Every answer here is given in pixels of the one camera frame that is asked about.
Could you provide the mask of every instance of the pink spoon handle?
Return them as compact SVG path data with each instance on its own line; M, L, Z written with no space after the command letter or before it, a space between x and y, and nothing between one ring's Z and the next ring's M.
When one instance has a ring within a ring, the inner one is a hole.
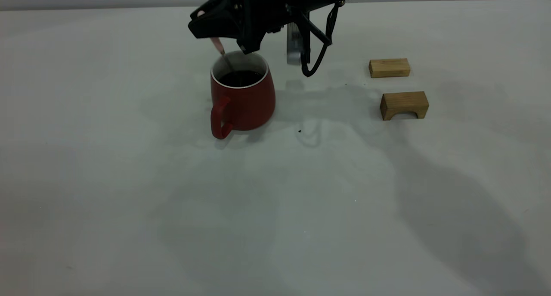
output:
M202 16L204 14L205 14L204 11L199 11L197 13L197 17ZM214 44L214 47L216 47L216 50L218 50L220 54L224 55L226 53L226 51L224 50L224 46L222 45L222 42L218 37L211 37L210 40L212 41L212 43Z

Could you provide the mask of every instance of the mug handle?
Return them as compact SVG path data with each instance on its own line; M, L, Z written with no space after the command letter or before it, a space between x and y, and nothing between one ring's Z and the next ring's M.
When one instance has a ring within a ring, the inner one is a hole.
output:
M225 123L222 126L222 114L224 113L226 105L228 105L230 101L230 98L222 96L214 104L212 111L210 112L210 129L212 131L212 135L214 135L217 139L226 139L234 127L232 123Z

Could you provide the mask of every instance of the wooden arch block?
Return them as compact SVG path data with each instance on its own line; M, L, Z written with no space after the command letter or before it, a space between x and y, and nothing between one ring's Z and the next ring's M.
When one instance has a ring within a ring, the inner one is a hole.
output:
M425 118L429 101L423 91L384 93L380 108L383 121L390 121L394 115L407 112L415 113L417 118Z

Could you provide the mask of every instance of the mug rim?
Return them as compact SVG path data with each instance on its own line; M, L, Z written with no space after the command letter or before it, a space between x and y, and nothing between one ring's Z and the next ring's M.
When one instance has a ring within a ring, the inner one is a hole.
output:
M243 53L243 52L240 51L240 50L230 51L229 53L226 53L226 55L235 54L235 53ZM262 62L264 62L264 65L266 66L266 72L264 72L264 75L262 76L262 78L261 78L258 82L254 83L254 84L250 84L250 85L248 85L248 86L242 86L242 87L232 87L232 86L228 86L228 85L226 85L226 84L222 84L222 83L214 76L214 65L213 65L213 67L210 69L210 76L211 76L211 78L212 78L215 82L217 82L220 86L225 87L225 88L229 88L229 89L247 89L247 88L251 88L251 87L254 87L254 86L260 84L260 82L262 82L262 81L266 78L266 76L268 75L268 72L270 72L270 66L268 66L268 62L266 61L266 59L264 59L263 56L260 56L260 55L257 54L257 53L250 53L250 54L247 54L247 55L256 56L256 57L262 59Z

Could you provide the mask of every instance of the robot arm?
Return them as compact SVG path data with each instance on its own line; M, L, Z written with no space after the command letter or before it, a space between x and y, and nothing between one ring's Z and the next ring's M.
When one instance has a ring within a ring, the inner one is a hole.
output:
M309 20L309 12L334 4L327 17L325 32ZM237 40L241 50L251 53L260 49L266 33L278 32L288 26L288 63L302 65L305 76L313 75L332 44L331 35L339 7L344 0L209 0L191 14L189 29L197 38L230 37ZM205 14L198 16L199 11ZM310 62L310 33L323 43L323 49L312 70Z

